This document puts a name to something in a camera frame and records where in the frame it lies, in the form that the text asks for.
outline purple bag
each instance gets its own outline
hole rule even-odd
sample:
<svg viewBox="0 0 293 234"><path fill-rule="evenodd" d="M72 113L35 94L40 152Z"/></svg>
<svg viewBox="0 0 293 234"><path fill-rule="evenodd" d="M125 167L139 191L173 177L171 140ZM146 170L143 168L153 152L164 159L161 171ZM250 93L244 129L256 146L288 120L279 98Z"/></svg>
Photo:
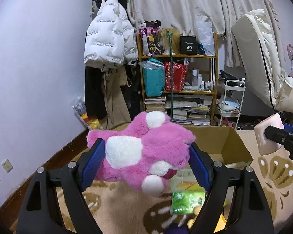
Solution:
<svg viewBox="0 0 293 234"><path fill-rule="evenodd" d="M143 55L154 56L161 54L161 45L159 41L159 31L161 22L156 20L155 22L145 21L139 27L139 34L142 40Z"/></svg>

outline electrical outlet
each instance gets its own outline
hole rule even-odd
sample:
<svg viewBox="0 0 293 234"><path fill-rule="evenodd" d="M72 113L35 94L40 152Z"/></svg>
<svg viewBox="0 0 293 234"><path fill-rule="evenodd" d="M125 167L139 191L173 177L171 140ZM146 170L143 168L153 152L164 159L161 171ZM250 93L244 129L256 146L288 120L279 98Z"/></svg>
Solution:
<svg viewBox="0 0 293 234"><path fill-rule="evenodd" d="M8 173L10 170L13 169L13 166L11 165L10 161L8 159L5 159L1 165L3 166L3 168L6 170L6 172Z"/></svg>

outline black gripper frame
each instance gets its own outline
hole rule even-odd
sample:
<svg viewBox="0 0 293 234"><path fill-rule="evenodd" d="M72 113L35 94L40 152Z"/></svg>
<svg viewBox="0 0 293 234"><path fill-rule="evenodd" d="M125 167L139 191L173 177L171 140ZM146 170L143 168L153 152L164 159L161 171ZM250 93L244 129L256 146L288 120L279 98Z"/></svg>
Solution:
<svg viewBox="0 0 293 234"><path fill-rule="evenodd" d="M81 173L85 163L101 142L83 153L76 166L68 165L52 171L36 172L25 195L16 234L73 234L64 226L56 187L62 187L65 202L77 234L103 234L84 200ZM232 206L224 234L273 234L273 223L263 189L254 171L216 167L206 153L192 144L212 177L212 187L205 203L189 230L191 234L212 234L224 205L227 189L235 186Z"/></svg>
<svg viewBox="0 0 293 234"><path fill-rule="evenodd" d="M279 129L273 126L268 126L265 129L265 137L268 140L274 141L284 146L284 148L290 152L289 158L293 160L293 134L283 129Z"/></svg>

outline bottle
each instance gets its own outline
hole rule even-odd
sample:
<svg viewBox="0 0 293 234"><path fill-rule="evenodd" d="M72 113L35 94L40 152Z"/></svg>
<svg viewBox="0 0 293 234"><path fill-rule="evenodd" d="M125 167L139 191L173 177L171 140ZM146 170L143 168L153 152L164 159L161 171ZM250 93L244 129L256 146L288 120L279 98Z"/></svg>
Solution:
<svg viewBox="0 0 293 234"><path fill-rule="evenodd" d="M197 70L192 70L192 86L197 85Z"/></svg>
<svg viewBox="0 0 293 234"><path fill-rule="evenodd" d="M202 83L202 74L197 75L197 85L200 87Z"/></svg>

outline white curtain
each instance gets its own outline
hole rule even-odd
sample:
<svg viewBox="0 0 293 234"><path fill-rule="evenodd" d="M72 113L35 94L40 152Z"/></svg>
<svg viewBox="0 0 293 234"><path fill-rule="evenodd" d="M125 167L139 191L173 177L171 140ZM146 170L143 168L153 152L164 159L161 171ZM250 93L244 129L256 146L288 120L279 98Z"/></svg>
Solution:
<svg viewBox="0 0 293 234"><path fill-rule="evenodd" d="M221 0L223 13L226 22L226 66L242 66L241 58L238 52L237 43L231 32L232 25L244 14L256 9L264 9L271 26L272 35L277 44L278 56L281 67L286 69L284 49L280 36L280 29L277 25L277 15L272 5L272 0Z"/></svg>
<svg viewBox="0 0 293 234"><path fill-rule="evenodd" d="M225 20L220 0L132 0L131 10L136 27L144 21L160 20L163 27L177 28L184 35L193 35L193 23L199 20L213 23L213 31L225 32Z"/></svg>

